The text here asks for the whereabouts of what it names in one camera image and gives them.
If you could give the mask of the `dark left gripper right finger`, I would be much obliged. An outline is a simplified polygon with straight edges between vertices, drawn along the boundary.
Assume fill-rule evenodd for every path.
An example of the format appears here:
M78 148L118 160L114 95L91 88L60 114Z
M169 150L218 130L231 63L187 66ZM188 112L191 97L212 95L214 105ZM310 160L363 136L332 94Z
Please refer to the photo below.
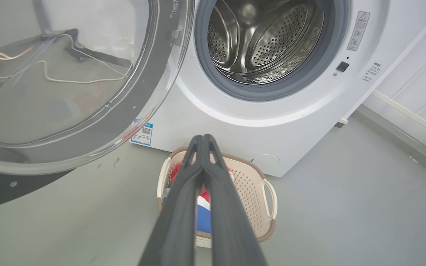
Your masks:
M266 266L267 260L212 135L203 136L204 185L211 196L212 264Z

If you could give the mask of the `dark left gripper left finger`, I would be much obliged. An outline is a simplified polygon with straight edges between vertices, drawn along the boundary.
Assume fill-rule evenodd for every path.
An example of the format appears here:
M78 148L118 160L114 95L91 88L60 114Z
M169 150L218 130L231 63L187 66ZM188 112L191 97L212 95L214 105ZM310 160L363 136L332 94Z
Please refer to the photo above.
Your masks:
M203 137L197 135L188 146L140 266L192 266L195 263L197 197L203 188L202 141Z

